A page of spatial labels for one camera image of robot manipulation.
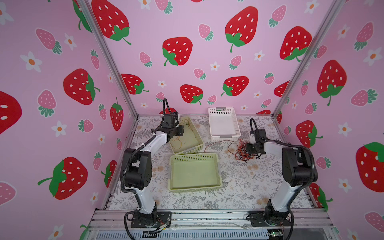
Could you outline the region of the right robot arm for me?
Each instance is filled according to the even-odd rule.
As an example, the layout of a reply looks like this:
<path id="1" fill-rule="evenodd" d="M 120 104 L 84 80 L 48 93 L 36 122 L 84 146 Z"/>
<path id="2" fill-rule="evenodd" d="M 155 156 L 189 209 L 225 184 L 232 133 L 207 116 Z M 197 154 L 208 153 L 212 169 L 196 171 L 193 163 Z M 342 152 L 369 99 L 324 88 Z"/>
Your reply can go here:
<path id="1" fill-rule="evenodd" d="M 264 211 L 250 212 L 247 219 L 252 225 L 275 226 L 287 219 L 291 204 L 301 190 L 317 180 L 317 170 L 311 150 L 305 146 L 284 143 L 267 138 L 266 131 L 257 127 L 255 119 L 250 119 L 250 142 L 246 153 L 274 155 L 282 160 L 283 183 L 276 195 L 269 200 Z"/>

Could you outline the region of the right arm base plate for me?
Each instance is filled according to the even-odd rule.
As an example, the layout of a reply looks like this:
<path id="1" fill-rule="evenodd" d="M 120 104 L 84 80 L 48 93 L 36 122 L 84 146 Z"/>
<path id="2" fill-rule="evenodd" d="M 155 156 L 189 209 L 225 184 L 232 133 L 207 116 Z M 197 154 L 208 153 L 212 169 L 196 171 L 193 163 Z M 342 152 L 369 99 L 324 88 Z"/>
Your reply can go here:
<path id="1" fill-rule="evenodd" d="M 291 225 L 287 213 L 272 216 L 265 211 L 249 211 L 246 220 L 250 221 L 253 227 L 289 227 Z"/>

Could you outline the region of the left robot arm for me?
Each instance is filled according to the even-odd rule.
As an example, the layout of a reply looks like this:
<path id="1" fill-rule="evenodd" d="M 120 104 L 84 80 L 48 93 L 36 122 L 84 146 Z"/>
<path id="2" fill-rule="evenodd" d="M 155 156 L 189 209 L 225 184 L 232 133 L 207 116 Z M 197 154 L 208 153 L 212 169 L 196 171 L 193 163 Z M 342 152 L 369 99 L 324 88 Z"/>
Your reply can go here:
<path id="1" fill-rule="evenodd" d="M 162 119 L 158 127 L 151 130 L 151 137 L 136 149 L 127 148 L 123 154 L 120 173 L 120 189 L 123 193 L 134 194 L 138 211 L 144 216 L 156 216 L 157 206 L 150 192 L 146 190 L 152 179 L 152 155 L 173 137 L 184 134 L 179 114 L 171 111 L 168 100 L 163 100 Z"/>

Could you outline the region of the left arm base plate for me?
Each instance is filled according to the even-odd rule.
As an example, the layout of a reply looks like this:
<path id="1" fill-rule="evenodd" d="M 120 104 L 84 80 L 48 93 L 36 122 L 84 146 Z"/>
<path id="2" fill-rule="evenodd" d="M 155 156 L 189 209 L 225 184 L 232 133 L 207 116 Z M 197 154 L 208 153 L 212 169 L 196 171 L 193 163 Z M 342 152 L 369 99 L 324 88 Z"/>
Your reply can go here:
<path id="1" fill-rule="evenodd" d="M 131 228 L 160 228 L 169 227 L 172 222 L 172 212 L 154 212 L 152 214 L 134 213 L 132 217 L 128 217 L 131 222 Z"/>

